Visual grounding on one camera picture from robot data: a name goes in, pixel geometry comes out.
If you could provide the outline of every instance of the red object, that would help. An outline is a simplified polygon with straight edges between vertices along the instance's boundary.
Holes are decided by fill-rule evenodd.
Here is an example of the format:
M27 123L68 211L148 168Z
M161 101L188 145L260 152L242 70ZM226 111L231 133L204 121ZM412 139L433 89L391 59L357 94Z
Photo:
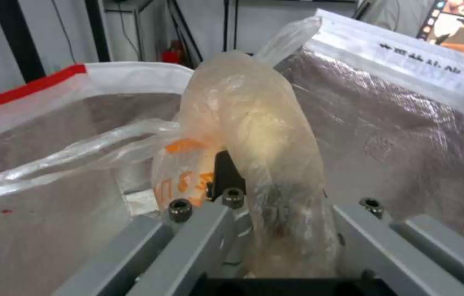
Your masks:
M25 86L21 86L8 92L3 92L0 94L0 105L12 102L35 92L39 92L40 90L50 88L51 86L55 86L75 74L80 73L87 73L85 66L83 64L76 64L54 73L53 75L31 81L28 84L25 84Z
M162 53L162 61L170 62L172 64L180 64L181 55L179 54L179 51L176 51L174 49L168 49L166 52Z

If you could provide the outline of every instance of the translucent plastic bag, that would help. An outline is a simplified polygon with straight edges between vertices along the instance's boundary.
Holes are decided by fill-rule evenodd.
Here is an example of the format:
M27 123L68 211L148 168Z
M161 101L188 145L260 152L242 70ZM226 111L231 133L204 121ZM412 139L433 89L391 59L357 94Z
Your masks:
M152 183L159 206L178 197L200 204L205 183L212 180L215 154L228 148L247 179L259 247L272 248L256 262L273 263L277 272L272 274L330 275L333 253L326 250L334 248L322 205L321 157L290 84L271 69L320 25L318 17L289 24L256 55L258 61L230 52L206 62L181 100L179 124L142 120L74 143L0 173L0 196L156 154ZM241 128L234 131L237 124ZM259 148L256 141L262 142Z

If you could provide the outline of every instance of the plastic bag handle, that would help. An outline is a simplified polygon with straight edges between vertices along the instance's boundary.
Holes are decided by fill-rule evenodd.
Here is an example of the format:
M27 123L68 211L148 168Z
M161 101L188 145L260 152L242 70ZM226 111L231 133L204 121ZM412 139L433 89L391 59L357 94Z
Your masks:
M275 67L316 35L321 23L320 16L313 16L287 24L254 55L254 58Z
M102 157L89 160L73 169L57 170L54 173L27 178L30 174L79 161L113 144L144 134L155 135L112 150ZM177 122L149 119L119 127L71 144L63 150L42 159L1 172L0 196L50 184L65 176L72 176L85 171L112 169L128 163L138 163L152 158L161 148L178 140L179 137L180 126Z

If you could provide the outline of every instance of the metal rack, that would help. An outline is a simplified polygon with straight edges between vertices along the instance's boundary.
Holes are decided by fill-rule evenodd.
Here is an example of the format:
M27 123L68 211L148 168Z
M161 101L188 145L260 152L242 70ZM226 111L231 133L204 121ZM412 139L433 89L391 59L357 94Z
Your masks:
M357 0L273 0L275 2L334 2L334 3L358 3ZM233 49L237 49L237 24L239 15L239 0L233 1L234 5L234 28L233 28ZM228 50L228 23L230 16L230 0L224 0L224 21L223 21L223 51Z

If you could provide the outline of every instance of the monitor screen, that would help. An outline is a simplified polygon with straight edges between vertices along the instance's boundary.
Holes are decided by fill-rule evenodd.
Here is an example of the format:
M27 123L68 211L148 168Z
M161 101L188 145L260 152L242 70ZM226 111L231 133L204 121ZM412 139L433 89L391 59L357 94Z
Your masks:
M436 0L418 38L464 53L464 0Z

